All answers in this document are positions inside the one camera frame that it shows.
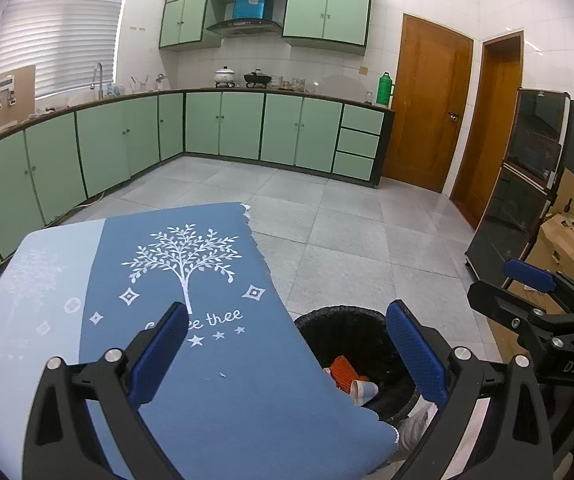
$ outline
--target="countertop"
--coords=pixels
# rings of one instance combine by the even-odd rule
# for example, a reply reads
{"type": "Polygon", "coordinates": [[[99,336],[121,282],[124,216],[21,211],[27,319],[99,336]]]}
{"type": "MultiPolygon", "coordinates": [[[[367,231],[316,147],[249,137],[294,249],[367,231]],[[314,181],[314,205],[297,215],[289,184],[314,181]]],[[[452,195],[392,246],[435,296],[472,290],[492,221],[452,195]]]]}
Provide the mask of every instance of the countertop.
{"type": "Polygon", "coordinates": [[[360,106],[363,108],[371,108],[372,110],[378,110],[379,112],[391,112],[389,108],[383,105],[370,105],[367,103],[362,103],[359,101],[352,101],[348,99],[339,99],[336,97],[329,97],[320,94],[314,94],[311,92],[296,92],[294,90],[276,90],[276,89],[266,89],[266,88],[183,88],[183,89],[174,89],[174,90],[162,90],[162,91],[150,91],[150,92],[138,92],[134,94],[123,95],[120,97],[108,97],[102,99],[102,101],[89,101],[87,103],[83,103],[80,105],[75,105],[71,107],[61,108],[60,110],[56,110],[55,112],[47,113],[40,115],[35,118],[27,119],[21,123],[15,124],[10,128],[0,132],[0,140],[8,137],[19,130],[23,130],[33,126],[34,124],[42,123],[43,121],[48,121],[51,118],[58,117],[64,114],[68,114],[70,112],[75,112],[77,110],[83,110],[85,108],[91,108],[101,104],[112,103],[116,101],[124,101],[129,99],[137,99],[139,97],[144,96],[153,96],[153,95],[164,95],[164,94],[177,94],[177,93],[184,93],[184,92],[260,92],[266,94],[284,94],[284,95],[298,95],[301,97],[310,97],[314,99],[325,99],[327,101],[336,101],[339,103],[360,106]]]}

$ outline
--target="blue gripper pad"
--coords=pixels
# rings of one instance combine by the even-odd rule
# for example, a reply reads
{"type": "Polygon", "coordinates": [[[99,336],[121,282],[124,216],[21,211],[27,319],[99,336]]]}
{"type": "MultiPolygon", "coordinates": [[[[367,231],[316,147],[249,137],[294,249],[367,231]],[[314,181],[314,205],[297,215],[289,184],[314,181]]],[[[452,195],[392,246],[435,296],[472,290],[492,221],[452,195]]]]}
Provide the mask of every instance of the blue gripper pad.
{"type": "Polygon", "coordinates": [[[397,301],[387,307],[385,325],[418,391],[441,409],[448,397],[445,368],[397,301]]]}
{"type": "Polygon", "coordinates": [[[142,353],[131,370],[129,379],[129,403],[137,410],[141,404],[153,400],[158,386],[163,381],[167,370],[178,353],[187,336],[189,314],[187,308],[180,304],[142,353]]]}
{"type": "Polygon", "coordinates": [[[554,277],[550,273],[519,260],[512,259],[505,262],[505,275],[539,292],[553,292],[556,288],[554,277]]]}

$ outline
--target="drawer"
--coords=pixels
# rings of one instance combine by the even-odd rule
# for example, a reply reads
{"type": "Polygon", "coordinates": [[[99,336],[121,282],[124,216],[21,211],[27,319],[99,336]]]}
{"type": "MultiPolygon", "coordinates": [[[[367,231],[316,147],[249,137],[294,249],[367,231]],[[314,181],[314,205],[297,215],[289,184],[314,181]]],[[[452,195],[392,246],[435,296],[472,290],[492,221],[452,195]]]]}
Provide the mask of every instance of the drawer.
{"type": "Polygon", "coordinates": [[[376,148],[380,137],[376,137],[356,130],[340,129],[337,149],[341,152],[355,153],[356,155],[376,156],[376,148]]]}
{"type": "Polygon", "coordinates": [[[343,124],[346,128],[380,135],[385,113],[360,106],[345,105],[343,124]]]}
{"type": "Polygon", "coordinates": [[[349,153],[336,152],[333,173],[345,176],[353,176],[361,180],[369,180],[373,160],[364,156],[350,155],[349,153]]]}

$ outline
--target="tiled floor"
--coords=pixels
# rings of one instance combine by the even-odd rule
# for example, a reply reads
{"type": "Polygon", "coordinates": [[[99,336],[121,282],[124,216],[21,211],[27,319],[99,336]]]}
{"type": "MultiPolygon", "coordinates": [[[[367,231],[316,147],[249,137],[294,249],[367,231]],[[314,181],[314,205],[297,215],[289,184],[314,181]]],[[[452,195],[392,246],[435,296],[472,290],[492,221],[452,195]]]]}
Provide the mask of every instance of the tiled floor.
{"type": "Polygon", "coordinates": [[[383,178],[379,189],[291,171],[183,157],[66,223],[213,202],[249,204],[249,224],[292,317],[333,304],[385,312],[405,301],[452,345],[500,360],[472,311],[464,250],[472,229],[447,197],[383,178]]]}

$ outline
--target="blue box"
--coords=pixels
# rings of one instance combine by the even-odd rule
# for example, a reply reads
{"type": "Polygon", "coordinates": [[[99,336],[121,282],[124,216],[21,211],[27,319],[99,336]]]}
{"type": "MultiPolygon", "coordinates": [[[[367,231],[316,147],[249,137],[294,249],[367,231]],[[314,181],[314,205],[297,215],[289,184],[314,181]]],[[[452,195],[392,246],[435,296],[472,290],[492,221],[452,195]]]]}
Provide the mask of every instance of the blue box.
{"type": "Polygon", "coordinates": [[[273,18],[273,0],[234,0],[232,19],[240,18],[271,20],[273,18]]]}

